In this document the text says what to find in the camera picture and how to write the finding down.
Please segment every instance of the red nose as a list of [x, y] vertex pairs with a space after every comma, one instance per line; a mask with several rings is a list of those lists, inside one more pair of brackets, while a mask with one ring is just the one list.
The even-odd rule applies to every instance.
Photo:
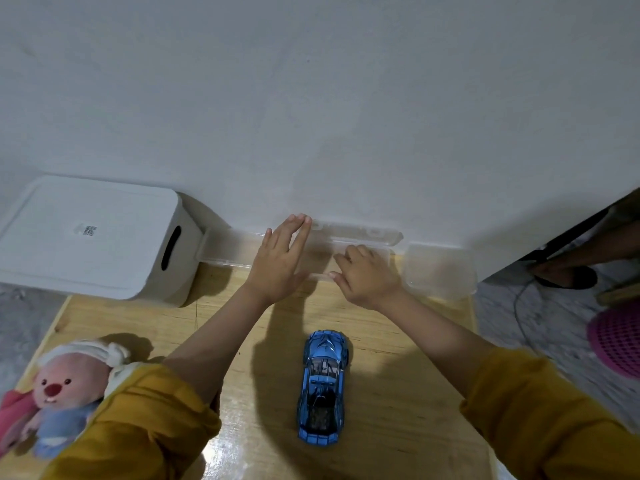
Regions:
[[59, 395], [62, 390], [62, 386], [60, 384], [49, 384], [44, 388], [44, 394], [47, 397], [53, 397], [55, 395]]

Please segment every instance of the plush toy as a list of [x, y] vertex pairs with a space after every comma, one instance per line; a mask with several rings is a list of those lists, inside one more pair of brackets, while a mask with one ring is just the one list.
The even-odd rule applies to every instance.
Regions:
[[31, 391], [7, 392], [0, 403], [0, 458], [20, 442], [20, 432], [38, 412]]
[[73, 443], [100, 404], [112, 368], [128, 359], [126, 348], [100, 340], [76, 340], [40, 357], [33, 383], [40, 411], [23, 430], [23, 438], [36, 431], [36, 456], [54, 458]]

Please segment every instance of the mustard yellow shirt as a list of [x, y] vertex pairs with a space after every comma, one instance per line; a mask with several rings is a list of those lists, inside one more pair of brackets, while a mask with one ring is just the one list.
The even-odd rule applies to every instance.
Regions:
[[[640, 440], [546, 359], [494, 350], [461, 412], [519, 480], [640, 479]], [[42, 478], [178, 479], [219, 430], [217, 414], [188, 384], [144, 365]]]

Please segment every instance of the person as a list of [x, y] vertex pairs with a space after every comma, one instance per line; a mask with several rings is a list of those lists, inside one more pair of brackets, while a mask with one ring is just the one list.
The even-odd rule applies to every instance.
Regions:
[[596, 234], [583, 245], [532, 266], [530, 271], [542, 286], [583, 290], [598, 282], [589, 266], [638, 255], [640, 220]]
[[[108, 395], [45, 480], [177, 479], [220, 430], [210, 404], [268, 306], [293, 293], [311, 218], [267, 229], [246, 282], [162, 364]], [[292, 236], [299, 231], [290, 245]], [[407, 293], [377, 254], [349, 246], [332, 279], [348, 301], [386, 315], [464, 400], [461, 412], [520, 480], [640, 479], [640, 442], [611, 414], [524, 351], [496, 347]]]

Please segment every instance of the gray wall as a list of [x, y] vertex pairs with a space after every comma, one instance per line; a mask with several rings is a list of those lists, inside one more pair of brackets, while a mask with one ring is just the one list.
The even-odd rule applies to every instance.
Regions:
[[473, 244], [486, 274], [640, 184], [639, 15], [639, 0], [0, 0], [0, 169], [19, 174], [2, 183], [161, 184], [255, 231], [289, 211], [391, 226]]

